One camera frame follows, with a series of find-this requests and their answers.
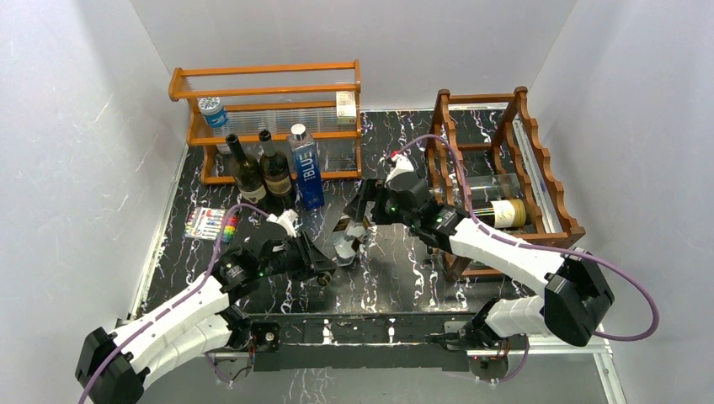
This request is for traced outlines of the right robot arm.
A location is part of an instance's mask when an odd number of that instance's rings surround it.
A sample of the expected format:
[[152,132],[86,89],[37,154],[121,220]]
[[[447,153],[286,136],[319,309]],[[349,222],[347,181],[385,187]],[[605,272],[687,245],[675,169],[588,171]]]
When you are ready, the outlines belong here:
[[591,254],[530,244],[475,222],[466,210],[438,202],[416,173],[365,180],[344,213],[360,222],[367,211],[377,225],[402,224],[424,244],[484,263],[533,291],[488,303],[472,318],[470,328],[484,348],[516,334],[555,336],[583,347],[614,303]]

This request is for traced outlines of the gold foil wine bottle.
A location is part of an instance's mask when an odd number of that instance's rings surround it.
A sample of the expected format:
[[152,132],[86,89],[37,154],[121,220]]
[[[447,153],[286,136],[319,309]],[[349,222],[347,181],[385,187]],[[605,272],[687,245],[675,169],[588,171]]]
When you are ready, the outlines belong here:
[[473,205],[473,213],[480,221],[495,229],[510,229],[530,224],[530,217],[521,199],[478,202]]

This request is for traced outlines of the blue clear glass bottle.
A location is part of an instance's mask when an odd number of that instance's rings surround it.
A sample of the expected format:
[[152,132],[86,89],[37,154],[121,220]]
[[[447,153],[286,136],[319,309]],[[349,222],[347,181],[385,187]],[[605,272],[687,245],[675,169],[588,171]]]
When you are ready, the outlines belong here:
[[314,137],[303,124],[298,123],[291,126],[287,142],[295,162],[296,182],[304,207],[308,210],[322,207],[324,194]]

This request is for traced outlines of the clear square liquor bottle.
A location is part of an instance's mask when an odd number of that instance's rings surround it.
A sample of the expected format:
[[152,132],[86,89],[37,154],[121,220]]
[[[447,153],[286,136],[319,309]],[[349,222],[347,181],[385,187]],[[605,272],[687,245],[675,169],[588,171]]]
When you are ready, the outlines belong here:
[[331,261],[334,266],[317,276],[317,283],[320,286],[327,286],[338,268],[352,265],[360,251],[360,246],[365,241],[369,227],[370,222],[366,218],[357,222],[347,215],[340,217],[328,241],[328,250],[332,253]]

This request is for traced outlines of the green wine bottle silver cap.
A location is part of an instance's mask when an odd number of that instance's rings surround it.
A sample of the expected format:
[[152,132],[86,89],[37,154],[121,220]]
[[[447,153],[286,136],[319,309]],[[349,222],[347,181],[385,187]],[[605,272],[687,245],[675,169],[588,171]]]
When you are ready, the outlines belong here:
[[261,130],[258,138],[263,148],[259,160],[267,190],[284,209],[292,209],[296,202],[296,190],[292,183],[287,156],[276,149],[269,130]]

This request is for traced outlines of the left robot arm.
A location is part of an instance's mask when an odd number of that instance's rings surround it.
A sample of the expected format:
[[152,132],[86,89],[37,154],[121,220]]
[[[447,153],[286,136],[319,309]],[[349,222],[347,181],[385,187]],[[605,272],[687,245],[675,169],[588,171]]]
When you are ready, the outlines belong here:
[[145,316],[106,331],[99,327],[83,342],[75,377],[79,401],[136,403],[165,374],[214,349],[246,348],[255,338],[253,321],[237,300],[261,280],[284,274],[296,281],[328,284],[337,268],[301,231],[291,235],[272,223],[231,245],[209,274]]

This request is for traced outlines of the green wine bottle black neck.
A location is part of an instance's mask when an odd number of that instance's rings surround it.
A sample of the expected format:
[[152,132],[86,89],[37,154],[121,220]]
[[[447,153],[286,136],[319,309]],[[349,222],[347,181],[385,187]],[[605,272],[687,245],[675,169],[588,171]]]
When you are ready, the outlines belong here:
[[237,135],[231,133],[225,140],[232,153],[230,172],[242,198],[249,204],[263,209],[267,203],[268,193],[258,160],[243,150]]

